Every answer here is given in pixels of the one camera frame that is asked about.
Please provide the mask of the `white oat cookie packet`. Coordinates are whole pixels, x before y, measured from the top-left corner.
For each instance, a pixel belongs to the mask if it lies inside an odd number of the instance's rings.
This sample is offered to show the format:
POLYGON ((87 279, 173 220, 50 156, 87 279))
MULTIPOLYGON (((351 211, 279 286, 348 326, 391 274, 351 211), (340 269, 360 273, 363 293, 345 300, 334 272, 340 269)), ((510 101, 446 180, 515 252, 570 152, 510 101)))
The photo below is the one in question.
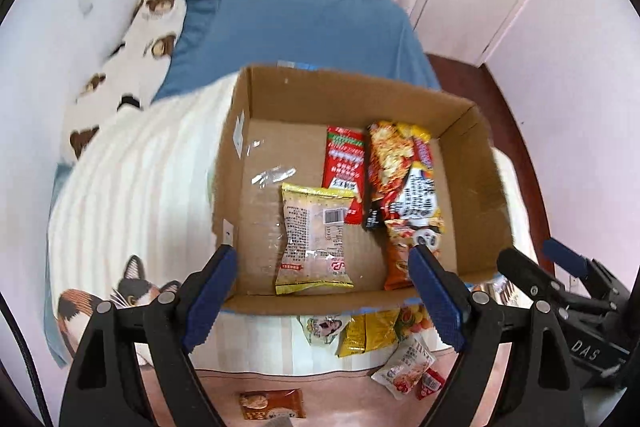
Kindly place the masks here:
POLYGON ((400 400, 416 387, 435 362, 436 357, 428 349, 423 336, 410 335, 399 343, 387 362, 371 375, 371 379, 400 400))

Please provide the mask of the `clear cartoon snack packet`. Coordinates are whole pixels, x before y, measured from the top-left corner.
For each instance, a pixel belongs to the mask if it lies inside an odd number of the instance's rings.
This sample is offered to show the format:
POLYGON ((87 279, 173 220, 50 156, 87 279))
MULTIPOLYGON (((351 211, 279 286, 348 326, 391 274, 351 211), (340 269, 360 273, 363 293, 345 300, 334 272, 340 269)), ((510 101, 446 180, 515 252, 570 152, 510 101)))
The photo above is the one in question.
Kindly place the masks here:
POLYGON ((298 323, 311 346, 329 346, 352 321, 350 315, 301 315, 298 323))

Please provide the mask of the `white chocolate wafer packet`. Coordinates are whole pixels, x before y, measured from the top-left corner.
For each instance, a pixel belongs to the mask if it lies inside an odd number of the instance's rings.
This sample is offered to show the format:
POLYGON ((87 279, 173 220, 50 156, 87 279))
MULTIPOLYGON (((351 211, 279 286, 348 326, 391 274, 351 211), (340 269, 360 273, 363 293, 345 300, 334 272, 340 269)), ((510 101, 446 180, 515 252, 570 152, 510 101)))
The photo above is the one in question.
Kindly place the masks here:
POLYGON ((471 286, 471 291, 484 291, 496 303, 515 306, 515 286, 502 274, 496 273, 490 280, 471 286))

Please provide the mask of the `colourful fruit candy bag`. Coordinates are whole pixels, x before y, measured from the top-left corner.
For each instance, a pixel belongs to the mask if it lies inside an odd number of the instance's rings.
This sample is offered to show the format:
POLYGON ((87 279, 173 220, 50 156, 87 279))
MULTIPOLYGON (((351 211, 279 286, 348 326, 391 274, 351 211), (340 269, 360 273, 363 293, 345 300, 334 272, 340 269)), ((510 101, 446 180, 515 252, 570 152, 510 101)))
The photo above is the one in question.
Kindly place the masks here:
POLYGON ((433 327, 433 321, 423 305, 401 308, 395 323, 395 333, 399 341, 411 335, 421 334, 433 327))

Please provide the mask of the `small red candy packet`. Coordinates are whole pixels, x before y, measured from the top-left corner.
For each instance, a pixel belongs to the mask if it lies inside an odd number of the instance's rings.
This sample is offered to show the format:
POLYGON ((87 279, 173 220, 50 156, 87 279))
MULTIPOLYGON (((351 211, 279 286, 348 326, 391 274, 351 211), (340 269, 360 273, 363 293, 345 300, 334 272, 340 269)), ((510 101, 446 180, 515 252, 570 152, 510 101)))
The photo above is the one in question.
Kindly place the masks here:
POLYGON ((434 395, 444 387, 444 384, 446 384, 446 378, 433 367, 429 367, 421 376, 419 384, 416 385, 416 397, 423 400, 434 395))

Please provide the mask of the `brown cookie packet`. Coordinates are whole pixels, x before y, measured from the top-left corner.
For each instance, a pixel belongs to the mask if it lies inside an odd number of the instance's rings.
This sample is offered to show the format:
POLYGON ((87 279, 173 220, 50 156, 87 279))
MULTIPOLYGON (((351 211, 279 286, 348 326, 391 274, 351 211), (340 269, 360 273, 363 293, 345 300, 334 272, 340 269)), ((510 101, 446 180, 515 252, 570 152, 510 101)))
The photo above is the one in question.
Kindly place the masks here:
POLYGON ((306 417, 300 389, 243 392, 239 394, 239 405, 243 417, 248 421, 306 417))

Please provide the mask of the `large red yellow noodle bag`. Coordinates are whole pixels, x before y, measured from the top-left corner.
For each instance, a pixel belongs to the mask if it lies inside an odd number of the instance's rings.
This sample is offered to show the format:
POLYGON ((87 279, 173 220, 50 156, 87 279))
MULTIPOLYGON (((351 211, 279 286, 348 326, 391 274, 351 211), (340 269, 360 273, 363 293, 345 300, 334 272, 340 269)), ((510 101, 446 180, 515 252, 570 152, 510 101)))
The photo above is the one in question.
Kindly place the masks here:
POLYGON ((377 121, 367 134, 369 208, 366 225, 386 232, 386 291, 408 288, 409 253, 439 254, 445 221, 436 194, 431 135, 416 124, 377 121))

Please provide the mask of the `white striped cat blanket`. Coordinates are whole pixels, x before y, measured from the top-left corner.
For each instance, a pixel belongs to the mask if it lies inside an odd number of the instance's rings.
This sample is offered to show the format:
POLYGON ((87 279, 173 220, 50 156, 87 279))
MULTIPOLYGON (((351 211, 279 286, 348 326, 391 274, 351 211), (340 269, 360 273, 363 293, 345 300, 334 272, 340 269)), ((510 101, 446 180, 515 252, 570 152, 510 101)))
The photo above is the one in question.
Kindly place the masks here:
POLYGON ((430 132, 431 203, 445 221, 448 270, 489 283, 502 248, 534 253, 514 169, 473 102, 336 70, 250 66, 145 110, 119 109, 70 170, 48 230, 44 330, 56 361, 70 363, 99 301, 144 305, 228 244, 238 275, 194 351, 198 369, 310 376, 381 365, 387 350, 339 358, 334 346, 311 345, 299 317, 416 303, 413 289, 383 287, 383 234, 345 228, 349 288, 288 296, 274 288, 285 243, 281 185, 320 185, 326 130, 378 120, 430 132))

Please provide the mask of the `beige yellow snack packet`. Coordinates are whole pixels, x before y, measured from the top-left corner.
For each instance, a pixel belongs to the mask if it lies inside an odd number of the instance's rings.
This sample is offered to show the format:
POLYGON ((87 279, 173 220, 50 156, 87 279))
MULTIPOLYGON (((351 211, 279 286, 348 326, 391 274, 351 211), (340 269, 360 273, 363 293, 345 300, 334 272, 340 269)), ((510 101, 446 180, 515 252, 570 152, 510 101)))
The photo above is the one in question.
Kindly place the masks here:
POLYGON ((344 188, 281 185, 285 246, 274 290, 278 296, 314 288, 351 288, 343 233, 355 193, 344 188))

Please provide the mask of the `brown cardboard box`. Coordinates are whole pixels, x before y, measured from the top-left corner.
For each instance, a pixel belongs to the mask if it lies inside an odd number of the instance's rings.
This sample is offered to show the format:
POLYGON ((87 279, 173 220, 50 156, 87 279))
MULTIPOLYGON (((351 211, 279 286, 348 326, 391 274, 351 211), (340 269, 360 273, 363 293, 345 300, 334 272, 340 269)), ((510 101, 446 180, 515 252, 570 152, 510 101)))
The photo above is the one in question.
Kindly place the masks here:
POLYGON ((512 244, 477 106, 335 70, 239 73, 216 160, 213 229, 238 254, 224 309, 343 315, 416 299, 423 246, 466 283, 512 244))

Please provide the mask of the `red snack packet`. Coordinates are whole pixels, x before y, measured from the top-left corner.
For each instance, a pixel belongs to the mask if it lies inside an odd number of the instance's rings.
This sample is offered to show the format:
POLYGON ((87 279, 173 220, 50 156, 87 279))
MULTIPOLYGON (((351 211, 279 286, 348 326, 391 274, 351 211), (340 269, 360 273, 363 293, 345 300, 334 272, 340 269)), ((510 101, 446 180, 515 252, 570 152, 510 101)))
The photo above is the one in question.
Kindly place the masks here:
POLYGON ((362 223, 365 177, 363 133, 342 127, 327 127, 322 186, 355 194, 345 217, 346 225, 362 223))

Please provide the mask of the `white bear print pillow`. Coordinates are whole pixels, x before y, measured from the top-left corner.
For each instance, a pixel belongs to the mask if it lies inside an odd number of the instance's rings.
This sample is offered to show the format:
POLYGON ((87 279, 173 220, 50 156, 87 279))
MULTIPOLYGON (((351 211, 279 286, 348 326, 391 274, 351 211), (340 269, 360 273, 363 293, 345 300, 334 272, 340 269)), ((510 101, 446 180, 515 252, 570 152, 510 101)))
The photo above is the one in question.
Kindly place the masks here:
POLYGON ((167 75, 185 17, 186 0, 138 1, 119 45, 67 106, 62 164, 76 164, 101 124, 122 106, 149 107, 167 75))

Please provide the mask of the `white wall switch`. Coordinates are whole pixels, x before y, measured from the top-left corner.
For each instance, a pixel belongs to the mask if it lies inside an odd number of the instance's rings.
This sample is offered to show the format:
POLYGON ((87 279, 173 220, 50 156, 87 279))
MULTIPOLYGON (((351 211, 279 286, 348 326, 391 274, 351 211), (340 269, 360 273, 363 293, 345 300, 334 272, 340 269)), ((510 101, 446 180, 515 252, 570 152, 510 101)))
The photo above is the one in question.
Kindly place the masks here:
POLYGON ((87 17, 93 10, 92 0, 78 0, 78 9, 83 17, 87 17))

